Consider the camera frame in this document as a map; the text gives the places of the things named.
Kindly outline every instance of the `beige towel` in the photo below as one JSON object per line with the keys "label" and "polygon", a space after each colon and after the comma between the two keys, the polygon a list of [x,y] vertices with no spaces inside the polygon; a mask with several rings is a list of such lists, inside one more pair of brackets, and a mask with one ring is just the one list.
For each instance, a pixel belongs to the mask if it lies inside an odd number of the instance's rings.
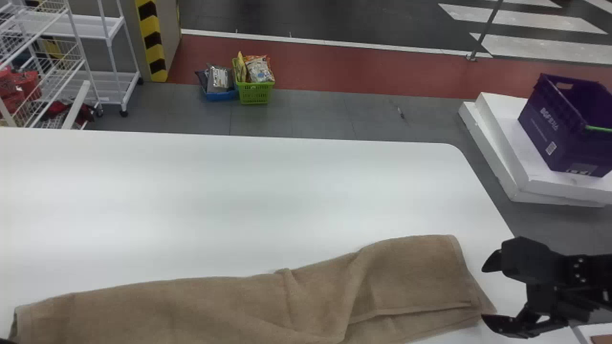
{"label": "beige towel", "polygon": [[403,343],[493,307],[452,236],[413,236],[252,277],[139,283],[15,310],[24,344]]}

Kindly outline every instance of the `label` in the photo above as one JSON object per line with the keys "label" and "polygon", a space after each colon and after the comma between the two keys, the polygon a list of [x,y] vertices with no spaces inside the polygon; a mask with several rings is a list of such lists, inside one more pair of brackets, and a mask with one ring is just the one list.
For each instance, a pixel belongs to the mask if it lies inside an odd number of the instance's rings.
{"label": "label", "polygon": [[228,88],[228,74],[225,70],[212,68],[212,85],[218,88]]}
{"label": "label", "polygon": [[554,120],[554,118],[550,115],[546,108],[542,108],[540,110],[540,113],[548,121],[548,123],[550,123],[550,126],[553,128],[554,131],[559,130],[559,124],[557,124],[557,121]]}
{"label": "label", "polygon": [[557,149],[557,145],[554,143],[554,141],[551,141],[548,147],[546,148],[546,153],[548,155],[551,155],[555,149]]}

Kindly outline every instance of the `crosswalk stripe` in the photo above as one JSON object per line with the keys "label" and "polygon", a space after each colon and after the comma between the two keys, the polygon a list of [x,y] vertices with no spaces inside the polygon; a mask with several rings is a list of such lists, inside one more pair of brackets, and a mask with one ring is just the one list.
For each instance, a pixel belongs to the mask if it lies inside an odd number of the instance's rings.
{"label": "crosswalk stripe", "polygon": [[[474,39],[480,33],[470,33]],[[494,56],[612,64],[612,45],[563,42],[488,34],[482,46]]]}
{"label": "crosswalk stripe", "polygon": [[[491,9],[459,5],[438,4],[454,20],[476,21],[485,23],[491,15]],[[493,20],[494,24],[526,26],[529,28],[553,29],[564,31],[591,32],[606,34],[582,18],[564,17],[562,15],[536,14],[500,10]]]}
{"label": "crosswalk stripe", "polygon": [[561,6],[555,4],[550,0],[504,0],[504,3],[509,4],[522,4],[522,5],[532,5],[532,6],[544,6],[544,7],[554,7],[556,9],[560,9]]}

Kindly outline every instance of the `snack bag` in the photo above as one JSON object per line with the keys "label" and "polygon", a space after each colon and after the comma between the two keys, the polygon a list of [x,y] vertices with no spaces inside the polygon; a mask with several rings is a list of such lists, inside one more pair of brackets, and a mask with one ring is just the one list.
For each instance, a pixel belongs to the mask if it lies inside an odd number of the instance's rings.
{"label": "snack bag", "polygon": [[267,83],[274,81],[267,55],[248,55],[246,58],[248,75],[252,83]]}
{"label": "snack bag", "polygon": [[244,58],[242,52],[238,51],[238,70],[236,71],[236,78],[239,83],[247,82],[247,66],[244,64]]}

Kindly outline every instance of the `yellow object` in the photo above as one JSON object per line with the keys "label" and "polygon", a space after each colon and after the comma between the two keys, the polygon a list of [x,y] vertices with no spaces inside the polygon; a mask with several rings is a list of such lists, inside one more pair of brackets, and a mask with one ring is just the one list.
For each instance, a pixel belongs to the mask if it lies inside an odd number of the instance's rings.
{"label": "yellow object", "polygon": [[140,34],[144,42],[144,52],[151,80],[165,82],[168,78],[166,59],[163,53],[162,30],[157,18],[157,6],[154,0],[135,0],[138,19],[140,21]]}
{"label": "yellow object", "polygon": [[238,72],[240,75],[236,75],[236,78],[241,83],[247,82],[247,65],[244,64],[244,58],[242,57],[242,52],[238,51]]}

